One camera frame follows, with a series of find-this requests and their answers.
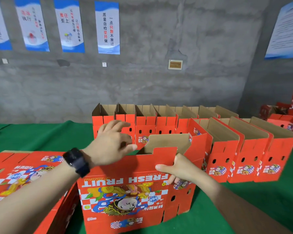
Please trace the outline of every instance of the black watch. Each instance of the black watch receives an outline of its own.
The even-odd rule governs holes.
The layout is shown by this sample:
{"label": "black watch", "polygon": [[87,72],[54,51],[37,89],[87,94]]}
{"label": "black watch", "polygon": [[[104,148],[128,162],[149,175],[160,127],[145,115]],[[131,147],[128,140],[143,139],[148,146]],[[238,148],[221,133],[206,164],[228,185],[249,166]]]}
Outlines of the black watch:
{"label": "black watch", "polygon": [[77,149],[73,148],[63,154],[63,158],[71,167],[76,169],[76,173],[80,177],[86,176],[90,172],[89,164],[86,162],[83,153]]}

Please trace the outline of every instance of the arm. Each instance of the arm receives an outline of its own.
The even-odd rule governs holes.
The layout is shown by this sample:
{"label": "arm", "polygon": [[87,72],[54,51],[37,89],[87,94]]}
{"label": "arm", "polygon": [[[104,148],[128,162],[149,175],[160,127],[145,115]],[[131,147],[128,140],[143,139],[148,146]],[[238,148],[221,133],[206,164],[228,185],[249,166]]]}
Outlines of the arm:
{"label": "arm", "polygon": [[[98,137],[82,150],[91,168],[116,162],[137,148],[135,144],[131,144],[129,135],[118,132],[129,125],[112,121],[100,128]],[[122,142],[128,145],[121,147]],[[63,162],[38,180],[0,201],[0,234],[34,233],[78,178],[75,169]]]}
{"label": "arm", "polygon": [[180,180],[176,177],[195,183],[211,199],[235,233],[292,233],[260,209],[220,185],[181,154],[176,155],[173,166],[160,164],[156,169],[172,174],[170,183]]}

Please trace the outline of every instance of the hand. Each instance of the hand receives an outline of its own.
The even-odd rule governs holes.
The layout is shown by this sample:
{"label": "hand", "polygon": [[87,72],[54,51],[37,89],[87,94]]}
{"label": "hand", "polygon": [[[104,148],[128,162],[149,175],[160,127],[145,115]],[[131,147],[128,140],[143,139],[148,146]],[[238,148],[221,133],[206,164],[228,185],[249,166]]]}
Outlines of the hand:
{"label": "hand", "polygon": [[114,163],[137,149],[129,135],[120,133],[129,126],[128,122],[114,120],[100,127],[97,138],[82,150],[91,168]]}
{"label": "hand", "polygon": [[173,166],[158,164],[155,166],[155,168],[160,172],[171,174],[168,179],[169,184],[173,183],[174,181],[175,183],[178,183],[180,179],[194,183],[195,174],[197,174],[197,171],[200,170],[180,153],[176,155]]}

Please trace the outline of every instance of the gray concrete wall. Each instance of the gray concrete wall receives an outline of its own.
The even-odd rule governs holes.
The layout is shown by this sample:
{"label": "gray concrete wall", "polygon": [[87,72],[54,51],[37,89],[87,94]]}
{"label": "gray concrete wall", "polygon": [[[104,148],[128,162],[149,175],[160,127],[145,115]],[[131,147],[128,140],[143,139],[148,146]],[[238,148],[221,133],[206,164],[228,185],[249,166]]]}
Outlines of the gray concrete wall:
{"label": "gray concrete wall", "polygon": [[85,54],[62,52],[52,0],[41,0],[50,52],[27,51],[14,1],[0,0],[13,46],[0,51],[0,123],[90,122],[98,102],[237,110],[269,0],[106,1],[120,3],[120,55],[98,54],[94,0],[80,0]]}
{"label": "gray concrete wall", "polygon": [[293,0],[271,0],[265,22],[239,104],[243,117],[257,116],[263,104],[290,103],[293,94],[293,58],[264,60],[280,9]]}

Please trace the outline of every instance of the green surface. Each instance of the green surface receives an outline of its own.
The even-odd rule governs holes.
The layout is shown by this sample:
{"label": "green surface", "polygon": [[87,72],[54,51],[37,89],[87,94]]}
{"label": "green surface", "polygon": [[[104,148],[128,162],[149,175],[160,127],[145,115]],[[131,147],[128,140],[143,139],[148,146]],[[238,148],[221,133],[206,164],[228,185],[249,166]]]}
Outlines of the green surface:
{"label": "green surface", "polygon": [[[67,151],[73,147],[84,148],[93,139],[91,124],[71,121],[63,124],[0,124],[0,152]],[[224,184],[251,204],[293,231],[293,152],[278,182]],[[130,233],[233,233],[227,222],[199,189],[195,190],[192,208],[168,222]],[[80,205],[66,233],[86,233]]]}

